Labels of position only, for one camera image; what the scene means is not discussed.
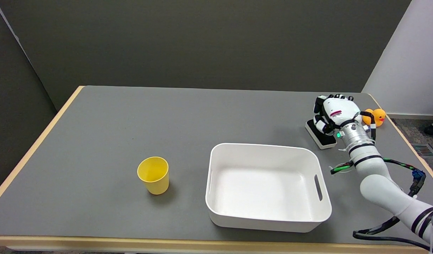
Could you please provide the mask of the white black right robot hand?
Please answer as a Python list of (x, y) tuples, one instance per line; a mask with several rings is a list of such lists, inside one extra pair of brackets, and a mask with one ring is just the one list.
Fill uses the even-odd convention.
[(319, 132), (331, 135), (347, 121), (362, 122), (360, 111), (352, 96), (320, 95), (315, 100), (313, 123)]

